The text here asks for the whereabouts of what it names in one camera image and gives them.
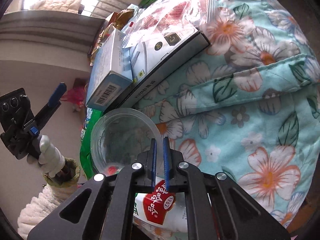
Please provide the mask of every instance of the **white oval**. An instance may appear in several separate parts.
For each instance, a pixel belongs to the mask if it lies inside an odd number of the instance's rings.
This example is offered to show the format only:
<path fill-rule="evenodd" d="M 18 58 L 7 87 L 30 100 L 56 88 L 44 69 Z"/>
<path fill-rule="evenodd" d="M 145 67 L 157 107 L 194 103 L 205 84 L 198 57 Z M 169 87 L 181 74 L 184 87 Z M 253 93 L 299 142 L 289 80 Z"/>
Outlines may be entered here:
<path fill-rule="evenodd" d="M 163 204 L 163 208 L 165 210 L 169 209 L 173 203 L 173 200 L 174 200 L 173 196 L 168 197 Z"/>

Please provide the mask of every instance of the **silver screw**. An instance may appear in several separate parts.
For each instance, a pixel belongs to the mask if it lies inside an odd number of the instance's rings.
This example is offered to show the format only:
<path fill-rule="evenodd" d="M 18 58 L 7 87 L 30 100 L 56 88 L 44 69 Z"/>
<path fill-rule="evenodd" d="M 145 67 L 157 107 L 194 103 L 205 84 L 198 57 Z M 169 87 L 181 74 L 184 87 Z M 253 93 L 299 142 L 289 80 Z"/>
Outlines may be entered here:
<path fill-rule="evenodd" d="M 179 167 L 182 168 L 182 169 L 186 169 L 189 167 L 189 164 L 186 163 L 186 162 L 182 162 L 182 163 L 179 163 Z"/>
<path fill-rule="evenodd" d="M 141 169 L 142 164 L 141 164 L 141 163 L 134 163 L 134 164 L 132 164 L 131 167 L 132 167 L 134 170 L 138 170 L 138 169 Z"/>
<path fill-rule="evenodd" d="M 217 174 L 217 178 L 220 179 L 220 180 L 225 180 L 227 178 L 227 175 L 223 172 L 219 172 Z"/>
<path fill-rule="evenodd" d="M 101 174 L 101 173 L 96 174 L 96 175 L 93 177 L 93 179 L 94 179 L 95 181 L 102 181 L 102 180 L 104 179 L 104 175 Z"/>

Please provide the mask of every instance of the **green knit cuff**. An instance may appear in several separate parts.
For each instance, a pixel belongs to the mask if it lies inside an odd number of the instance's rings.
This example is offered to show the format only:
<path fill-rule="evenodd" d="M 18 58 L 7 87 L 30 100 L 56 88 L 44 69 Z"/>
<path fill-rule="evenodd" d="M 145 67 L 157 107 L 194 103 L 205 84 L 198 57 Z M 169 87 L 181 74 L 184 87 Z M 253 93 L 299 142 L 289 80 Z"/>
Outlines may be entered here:
<path fill-rule="evenodd" d="M 51 180 L 47 174 L 42 174 L 47 184 L 53 187 L 66 188 L 78 183 L 80 178 L 80 165 L 76 160 L 71 158 L 65 158 L 66 165 L 71 169 L 71 172 L 74 174 L 73 178 L 69 181 L 63 182 L 62 185 L 59 185 Z"/>

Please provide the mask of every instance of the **hand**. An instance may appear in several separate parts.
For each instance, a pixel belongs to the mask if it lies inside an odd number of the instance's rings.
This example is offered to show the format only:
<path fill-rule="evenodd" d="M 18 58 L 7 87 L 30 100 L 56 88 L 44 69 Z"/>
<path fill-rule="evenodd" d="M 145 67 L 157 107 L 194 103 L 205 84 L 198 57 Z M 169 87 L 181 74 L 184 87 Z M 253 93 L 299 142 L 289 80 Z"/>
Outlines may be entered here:
<path fill-rule="evenodd" d="M 46 135 L 41 136 L 39 147 L 41 151 L 39 160 L 28 154 L 27 163 L 40 168 L 42 173 L 47 173 L 50 178 L 54 178 L 65 165 L 65 159 Z"/>

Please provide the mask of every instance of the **barcode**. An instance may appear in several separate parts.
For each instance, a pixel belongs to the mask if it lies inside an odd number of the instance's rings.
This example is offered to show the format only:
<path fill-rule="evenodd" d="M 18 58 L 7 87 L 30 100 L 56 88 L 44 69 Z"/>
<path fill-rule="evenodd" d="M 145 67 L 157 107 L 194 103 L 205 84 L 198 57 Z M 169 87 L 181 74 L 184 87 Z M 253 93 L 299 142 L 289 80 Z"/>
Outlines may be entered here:
<path fill-rule="evenodd" d="M 115 90 L 116 90 L 115 86 L 109 85 L 107 89 L 103 92 L 101 97 L 96 101 L 96 103 L 99 105 L 102 105 Z"/>

